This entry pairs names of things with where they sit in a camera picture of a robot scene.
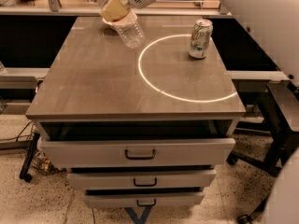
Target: plastic bottle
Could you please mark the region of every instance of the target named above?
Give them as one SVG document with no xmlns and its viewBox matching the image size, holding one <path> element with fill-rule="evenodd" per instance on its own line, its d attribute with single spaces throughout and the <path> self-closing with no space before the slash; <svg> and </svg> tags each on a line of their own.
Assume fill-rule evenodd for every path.
<svg viewBox="0 0 299 224">
<path fill-rule="evenodd" d="M 139 47 L 145 40 L 144 33 L 137 22 L 137 16 L 132 10 L 123 19 L 113 21 L 112 26 L 130 49 Z"/>
</svg>

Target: silver can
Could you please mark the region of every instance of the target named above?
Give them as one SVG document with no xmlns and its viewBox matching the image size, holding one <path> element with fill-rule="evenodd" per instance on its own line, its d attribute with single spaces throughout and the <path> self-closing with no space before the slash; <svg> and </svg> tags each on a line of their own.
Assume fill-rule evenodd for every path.
<svg viewBox="0 0 299 224">
<path fill-rule="evenodd" d="M 191 56 L 197 59 L 206 57 L 212 32 L 212 21 L 207 19 L 199 19 L 196 21 L 190 40 L 189 54 Z"/>
</svg>

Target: terrazzo floor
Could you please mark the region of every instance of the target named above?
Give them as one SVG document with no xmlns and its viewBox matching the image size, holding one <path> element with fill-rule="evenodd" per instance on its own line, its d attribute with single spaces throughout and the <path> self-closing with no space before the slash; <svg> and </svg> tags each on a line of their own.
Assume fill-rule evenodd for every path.
<svg viewBox="0 0 299 224">
<path fill-rule="evenodd" d="M 26 106 L 8 106 L 0 114 L 0 142 L 16 137 L 30 121 Z M 272 139 L 269 134 L 235 132 L 235 148 L 249 154 L 259 153 Z M 31 169 L 33 179 L 19 179 L 26 151 L 0 152 L 0 224 L 129 224 L 134 223 L 123 208 L 90 209 L 82 201 L 82 192 L 73 190 L 66 172 L 42 175 Z M 269 194 L 274 178 L 243 161 L 216 167 L 217 175 L 204 190 L 205 198 L 197 206 L 153 207 L 148 224 L 231 224 L 250 214 Z M 143 208 L 135 208 L 142 214 Z M 260 218 L 253 223 L 261 223 Z"/>
</svg>

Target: black drawer handle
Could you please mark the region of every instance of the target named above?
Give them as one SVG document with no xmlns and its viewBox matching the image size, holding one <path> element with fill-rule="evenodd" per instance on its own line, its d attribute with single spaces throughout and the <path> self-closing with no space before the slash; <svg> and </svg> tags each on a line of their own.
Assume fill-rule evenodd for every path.
<svg viewBox="0 0 299 224">
<path fill-rule="evenodd" d="M 137 206 L 146 207 L 146 206 L 154 206 L 156 204 L 156 199 L 153 200 L 153 204 L 140 204 L 139 200 L 137 200 Z"/>
<path fill-rule="evenodd" d="M 125 158 L 127 158 L 128 160 L 131 160 L 131 161 L 152 160 L 156 156 L 156 150 L 155 149 L 152 150 L 151 156 L 149 156 L 149 157 L 130 157 L 128 149 L 125 149 L 124 153 L 125 153 Z"/>
<path fill-rule="evenodd" d="M 155 181 L 154 181 L 153 184 L 137 184 L 137 183 L 136 183 L 136 179 L 134 178 L 134 185 L 135 185 L 136 187 L 154 187 L 154 186 L 157 185 L 157 177 L 155 177 Z"/>
</svg>

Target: drawer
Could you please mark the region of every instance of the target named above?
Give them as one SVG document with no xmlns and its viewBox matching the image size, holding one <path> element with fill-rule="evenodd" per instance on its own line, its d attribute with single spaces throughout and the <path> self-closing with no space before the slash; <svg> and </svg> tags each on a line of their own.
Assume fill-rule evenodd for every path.
<svg viewBox="0 0 299 224">
<path fill-rule="evenodd" d="M 170 205 L 197 205 L 204 198 L 202 192 L 175 194 L 144 194 L 115 196 L 85 196 L 84 202 L 90 208 L 105 207 L 145 207 Z"/>
<path fill-rule="evenodd" d="M 50 161 L 60 168 L 142 167 L 223 164 L 233 138 L 43 142 Z"/>
<path fill-rule="evenodd" d="M 162 189 L 207 187 L 216 170 L 68 174 L 74 189 Z"/>
</svg>

